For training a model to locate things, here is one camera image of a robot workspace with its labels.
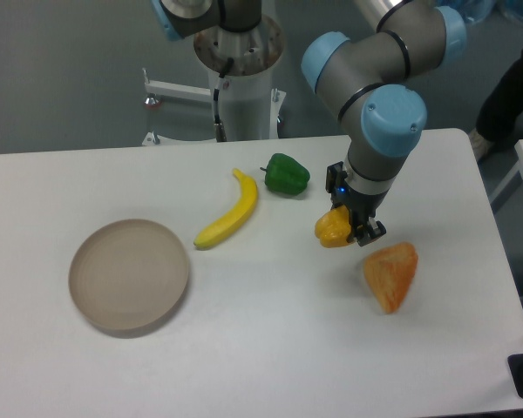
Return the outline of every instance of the person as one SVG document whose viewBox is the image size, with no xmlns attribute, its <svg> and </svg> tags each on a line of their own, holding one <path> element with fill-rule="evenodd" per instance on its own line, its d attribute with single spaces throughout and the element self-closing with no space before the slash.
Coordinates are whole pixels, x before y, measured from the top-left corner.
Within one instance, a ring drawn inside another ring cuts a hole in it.
<svg viewBox="0 0 523 418">
<path fill-rule="evenodd" d="M 509 137 L 523 112 L 523 50 L 483 103 L 476 127 L 469 133 L 474 156 L 479 162 L 499 141 Z"/>
</svg>

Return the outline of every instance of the yellow bell pepper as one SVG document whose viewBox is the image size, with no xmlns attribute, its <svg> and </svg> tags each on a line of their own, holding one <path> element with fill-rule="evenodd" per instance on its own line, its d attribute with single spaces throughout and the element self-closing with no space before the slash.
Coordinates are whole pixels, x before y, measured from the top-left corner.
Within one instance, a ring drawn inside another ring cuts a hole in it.
<svg viewBox="0 0 523 418">
<path fill-rule="evenodd" d="M 346 206 L 331 209 L 316 222 L 316 237 L 326 248 L 348 246 L 350 234 L 349 210 Z"/>
</svg>

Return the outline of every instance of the cable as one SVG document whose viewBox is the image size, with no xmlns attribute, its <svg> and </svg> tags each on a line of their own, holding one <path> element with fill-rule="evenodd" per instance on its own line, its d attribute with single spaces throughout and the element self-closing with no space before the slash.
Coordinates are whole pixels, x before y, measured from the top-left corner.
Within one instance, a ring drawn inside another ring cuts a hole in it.
<svg viewBox="0 0 523 418">
<path fill-rule="evenodd" d="M 221 117 L 219 116 L 219 92 L 221 91 L 221 87 L 223 85 L 223 79 L 225 76 L 230 72 L 230 70 L 233 68 L 234 60 L 232 58 L 227 59 L 227 63 L 219 73 L 219 80 L 217 80 L 217 85 L 215 86 L 214 92 L 213 92 L 213 103 L 214 103 L 214 121 L 216 124 L 221 123 Z"/>
</svg>

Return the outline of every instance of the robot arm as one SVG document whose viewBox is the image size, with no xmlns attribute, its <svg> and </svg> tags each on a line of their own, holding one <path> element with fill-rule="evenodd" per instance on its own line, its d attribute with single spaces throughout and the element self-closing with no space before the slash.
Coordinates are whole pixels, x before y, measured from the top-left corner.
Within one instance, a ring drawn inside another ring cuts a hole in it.
<svg viewBox="0 0 523 418">
<path fill-rule="evenodd" d="M 425 0 L 356 3 L 377 33 L 355 44 L 339 32 L 319 37 L 302 72 L 351 138 L 345 160 L 328 167 L 326 190 L 333 207 L 349 209 L 348 240 L 364 246 L 385 234 L 376 209 L 426 123 L 422 98 L 392 83 L 459 57 L 466 30 L 457 11 Z"/>
<path fill-rule="evenodd" d="M 166 37 L 171 41 L 220 26 L 248 32 L 262 20 L 262 0 L 151 0 Z"/>
</svg>

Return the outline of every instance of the green bell pepper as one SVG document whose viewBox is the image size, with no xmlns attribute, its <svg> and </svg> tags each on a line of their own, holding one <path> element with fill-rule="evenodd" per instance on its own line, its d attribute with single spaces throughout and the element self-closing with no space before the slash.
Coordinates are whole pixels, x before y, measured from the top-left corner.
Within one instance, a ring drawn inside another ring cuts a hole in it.
<svg viewBox="0 0 523 418">
<path fill-rule="evenodd" d="M 285 154 L 273 154 L 265 171 L 265 185 L 272 192 L 296 196 L 306 190 L 310 173 L 294 158 Z"/>
</svg>

